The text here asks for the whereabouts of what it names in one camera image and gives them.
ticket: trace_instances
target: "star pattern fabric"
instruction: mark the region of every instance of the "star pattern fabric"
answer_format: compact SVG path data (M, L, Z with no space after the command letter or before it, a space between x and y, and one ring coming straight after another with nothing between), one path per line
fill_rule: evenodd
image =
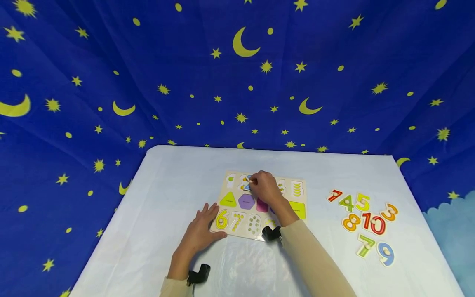
M475 187L473 1L58 3L0 5L12 296L69 296L158 144L393 155L427 213Z

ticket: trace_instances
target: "white tablecloth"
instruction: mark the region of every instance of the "white tablecloth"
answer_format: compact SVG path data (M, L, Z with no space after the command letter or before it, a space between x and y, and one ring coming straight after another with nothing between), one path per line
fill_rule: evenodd
M359 297L463 297L422 213L391 156L174 147L147 152L132 185L76 283L71 297L157 297L173 251L205 202L217 200L226 170L305 179L307 225ZM377 237L342 227L348 215L326 198L333 188L371 197L370 211L394 204L399 214ZM384 267L373 249L356 255L358 234L384 241L396 255ZM228 236L196 259L211 266L197 297L307 296L277 242Z

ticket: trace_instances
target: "yellow triangle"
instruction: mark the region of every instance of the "yellow triangle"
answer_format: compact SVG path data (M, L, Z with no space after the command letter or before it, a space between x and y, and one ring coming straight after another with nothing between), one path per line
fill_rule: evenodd
M222 206L236 207L236 199L234 199L233 192L226 194L219 204Z

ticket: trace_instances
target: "yellow crescent moon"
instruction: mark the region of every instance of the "yellow crescent moon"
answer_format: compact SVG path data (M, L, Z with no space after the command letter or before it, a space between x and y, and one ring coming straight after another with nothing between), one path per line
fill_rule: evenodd
M122 182L119 184L119 193L120 193L121 195L125 195L125 193L127 192L127 190L128 190L129 187L130 187L130 183L129 183L129 185L127 186L127 188L123 188L123 187L122 187Z
M396 164L398 165L398 167L401 167L401 165L405 162L405 161L411 161L411 159L409 158L400 158L399 160L396 161Z
M304 115L313 115L313 114L316 114L320 111L320 109L323 108L320 107L320 108L317 108L317 109L309 109L307 108L307 100L308 100L309 97L307 97L307 99L305 99L304 101L302 101L302 103L300 104L300 106L298 107L298 110L303 113Z
M234 39L233 39L233 49L234 49L234 52L238 55L238 56L241 56L241 57L244 57L244 58L247 58L247 57L252 57L253 55L257 54L257 52L261 49L260 47L256 48L256 49L253 49L253 50L249 50L249 49L246 49L242 43L241 43L241 37L242 37L242 32L244 32L244 29L246 27L242 27L237 33L236 35L234 35Z
M25 99L23 99L23 102L18 105L8 105L0 102L0 115L9 117L24 116L28 113L30 107L31 101L28 95L25 94Z
M135 111L135 105L133 105L131 108L128 108L128 109L121 109L117 106L117 104L114 101L112 102L112 109L114 110L116 115L127 116Z

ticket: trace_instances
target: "person's right hand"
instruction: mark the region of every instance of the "person's right hand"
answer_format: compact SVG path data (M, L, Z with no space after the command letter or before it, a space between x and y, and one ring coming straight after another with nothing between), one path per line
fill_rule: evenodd
M270 206L283 198L276 179L269 172L261 170L253 174L250 180L252 181L249 183L251 191Z

